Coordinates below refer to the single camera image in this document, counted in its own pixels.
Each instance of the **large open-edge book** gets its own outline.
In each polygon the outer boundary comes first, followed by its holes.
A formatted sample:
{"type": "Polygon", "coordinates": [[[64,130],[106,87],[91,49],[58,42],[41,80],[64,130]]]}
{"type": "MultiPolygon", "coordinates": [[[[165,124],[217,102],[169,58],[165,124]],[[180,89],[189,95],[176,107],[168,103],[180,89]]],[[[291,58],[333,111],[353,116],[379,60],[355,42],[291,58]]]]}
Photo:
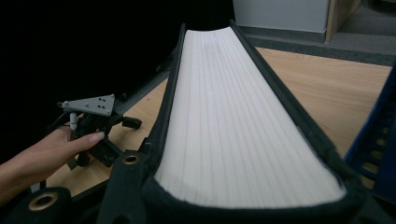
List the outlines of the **large open-edge book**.
{"type": "Polygon", "coordinates": [[[239,27],[183,24],[142,151],[154,220],[348,221],[361,181],[239,27]]]}

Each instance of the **blue basket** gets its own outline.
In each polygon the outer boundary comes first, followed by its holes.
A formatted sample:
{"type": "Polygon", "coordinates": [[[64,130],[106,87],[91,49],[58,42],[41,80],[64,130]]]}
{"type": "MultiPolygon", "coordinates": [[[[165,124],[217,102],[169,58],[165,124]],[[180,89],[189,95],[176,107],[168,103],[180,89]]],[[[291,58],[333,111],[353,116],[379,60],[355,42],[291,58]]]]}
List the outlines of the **blue basket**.
{"type": "Polygon", "coordinates": [[[372,183],[368,190],[396,205],[396,63],[357,138],[346,163],[372,183]]]}

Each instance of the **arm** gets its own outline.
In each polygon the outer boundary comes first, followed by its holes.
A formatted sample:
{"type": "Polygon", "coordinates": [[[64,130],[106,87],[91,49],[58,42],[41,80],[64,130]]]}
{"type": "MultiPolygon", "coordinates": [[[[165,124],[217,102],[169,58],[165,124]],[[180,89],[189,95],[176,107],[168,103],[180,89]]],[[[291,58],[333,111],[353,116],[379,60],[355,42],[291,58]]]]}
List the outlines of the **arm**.
{"type": "Polygon", "coordinates": [[[87,134],[69,141],[70,128],[61,127],[11,160],[0,165],[0,207],[31,185],[41,182],[104,138],[103,133],[87,134]]]}

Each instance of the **wooden surface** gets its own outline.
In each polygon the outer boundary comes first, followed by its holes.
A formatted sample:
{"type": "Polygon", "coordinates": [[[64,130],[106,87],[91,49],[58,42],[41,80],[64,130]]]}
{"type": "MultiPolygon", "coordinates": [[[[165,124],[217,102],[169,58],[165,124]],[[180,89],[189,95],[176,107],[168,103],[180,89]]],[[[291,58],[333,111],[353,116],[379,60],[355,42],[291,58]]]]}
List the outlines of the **wooden surface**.
{"type": "MultiPolygon", "coordinates": [[[[341,157],[347,153],[389,75],[391,67],[258,49],[341,157]]],[[[138,130],[114,126],[110,140],[121,150],[138,149],[157,118],[167,80],[127,111],[142,120],[138,130]]],[[[98,161],[73,171],[65,165],[47,180],[48,187],[68,188],[72,196],[108,179],[111,168],[98,161]]]]}
{"type": "Polygon", "coordinates": [[[326,26],[326,41],[332,40],[334,34],[356,10],[360,3],[361,0],[330,0],[326,26]]]}

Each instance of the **white pages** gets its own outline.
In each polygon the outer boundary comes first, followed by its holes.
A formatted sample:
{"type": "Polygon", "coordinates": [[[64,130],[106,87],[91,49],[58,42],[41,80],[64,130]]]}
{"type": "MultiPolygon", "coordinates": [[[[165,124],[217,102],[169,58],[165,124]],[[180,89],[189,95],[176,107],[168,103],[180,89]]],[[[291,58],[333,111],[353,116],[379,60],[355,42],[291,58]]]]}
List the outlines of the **white pages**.
{"type": "Polygon", "coordinates": [[[155,179],[178,200],[222,208],[312,206],[346,194],[231,27],[185,34],[155,179]]]}

